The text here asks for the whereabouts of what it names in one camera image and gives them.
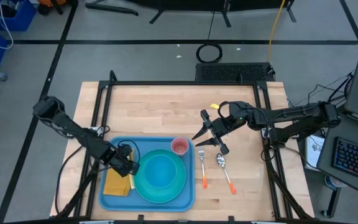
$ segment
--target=fork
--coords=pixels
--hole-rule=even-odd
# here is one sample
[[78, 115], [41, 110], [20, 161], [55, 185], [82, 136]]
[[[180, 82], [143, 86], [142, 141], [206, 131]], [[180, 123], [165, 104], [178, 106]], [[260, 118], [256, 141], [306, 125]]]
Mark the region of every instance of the fork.
[[204, 171], [204, 149], [198, 150], [198, 156], [201, 159], [201, 166], [203, 168], [203, 188], [206, 189], [208, 185], [206, 183], [206, 177], [205, 177], [205, 171]]

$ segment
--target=spoon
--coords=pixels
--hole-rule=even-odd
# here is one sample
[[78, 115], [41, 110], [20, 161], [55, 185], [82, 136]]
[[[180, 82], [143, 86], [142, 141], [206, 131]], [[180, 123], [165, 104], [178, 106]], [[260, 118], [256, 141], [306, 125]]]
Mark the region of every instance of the spoon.
[[224, 165], [226, 164], [226, 161], [224, 160], [224, 157], [222, 154], [218, 153], [216, 155], [216, 160], [218, 161], [219, 166], [221, 166], [223, 168], [224, 173], [226, 174], [227, 177], [227, 181], [229, 182], [229, 186], [230, 186], [230, 190], [232, 194], [236, 194], [236, 189], [234, 188], [233, 183], [230, 181], [229, 178], [229, 174], [227, 174], [226, 168], [224, 167]]

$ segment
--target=wooden table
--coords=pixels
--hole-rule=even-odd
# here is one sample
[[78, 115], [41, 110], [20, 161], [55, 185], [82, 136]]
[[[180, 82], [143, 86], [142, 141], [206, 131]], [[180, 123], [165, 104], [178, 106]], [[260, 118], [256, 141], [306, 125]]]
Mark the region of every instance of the wooden table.
[[[91, 124], [98, 82], [84, 82], [76, 106], [74, 120], [83, 127]], [[272, 109], [286, 108], [287, 99], [283, 83], [268, 83], [268, 94]], [[98, 121], [101, 121], [104, 97]], [[105, 139], [116, 136], [183, 136], [191, 139], [202, 125], [200, 110], [206, 109], [211, 120], [218, 117], [211, 103], [223, 101], [245, 101], [255, 106], [254, 91], [251, 86], [172, 86], [172, 85], [116, 85], [113, 86], [107, 125], [111, 131]], [[223, 109], [227, 115], [228, 106]], [[193, 143], [210, 138], [210, 133]], [[260, 158], [262, 140], [260, 132], [247, 126], [224, 136], [223, 141], [231, 150], [225, 156], [227, 171], [231, 176], [237, 194], [232, 195], [222, 169], [216, 163], [218, 147], [205, 147], [205, 166], [208, 188], [201, 183], [201, 162], [195, 151], [196, 200], [186, 212], [109, 212], [98, 202], [100, 176], [96, 187], [92, 219], [136, 220], [143, 214], [145, 220], [227, 220], [233, 215], [241, 220], [273, 220], [272, 200], [265, 162]], [[67, 158], [79, 143], [69, 140], [66, 148]], [[298, 150], [295, 140], [287, 146]], [[282, 149], [282, 161], [289, 191], [305, 211], [314, 216], [303, 166], [298, 154]], [[60, 182], [58, 204], [62, 209], [78, 188], [85, 150], [74, 156], [66, 165]], [[282, 194], [278, 187], [281, 216], [285, 216]], [[81, 214], [85, 214], [88, 192], [84, 194]], [[55, 214], [52, 205], [51, 215]]]

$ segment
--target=orange-handled fork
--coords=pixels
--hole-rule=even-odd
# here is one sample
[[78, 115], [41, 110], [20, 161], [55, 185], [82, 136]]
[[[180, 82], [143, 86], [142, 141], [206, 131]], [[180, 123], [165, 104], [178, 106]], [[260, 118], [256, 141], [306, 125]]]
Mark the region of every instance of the orange-handled fork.
[[227, 174], [226, 168], [224, 167], [224, 165], [226, 164], [226, 161], [224, 160], [224, 157], [222, 154], [218, 153], [216, 155], [216, 160], [218, 161], [219, 166], [221, 166], [223, 168], [224, 174], [226, 174], [226, 178], [227, 181], [229, 182], [229, 186], [230, 186], [230, 191], [232, 194], [236, 194], [237, 191], [234, 188], [233, 183], [231, 182], [230, 178], [229, 178], [229, 174]]
[[204, 171], [204, 149], [198, 150], [198, 156], [201, 159], [201, 166], [203, 168], [203, 188], [206, 189], [208, 184], [206, 183], [205, 171]]

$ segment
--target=teal plate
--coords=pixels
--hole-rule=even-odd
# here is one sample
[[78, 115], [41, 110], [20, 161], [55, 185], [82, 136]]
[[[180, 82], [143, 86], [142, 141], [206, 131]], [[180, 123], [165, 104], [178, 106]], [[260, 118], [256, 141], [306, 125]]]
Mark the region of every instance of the teal plate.
[[135, 188], [149, 202], [171, 201], [182, 191], [185, 182], [185, 165], [175, 153], [157, 149], [140, 158]]

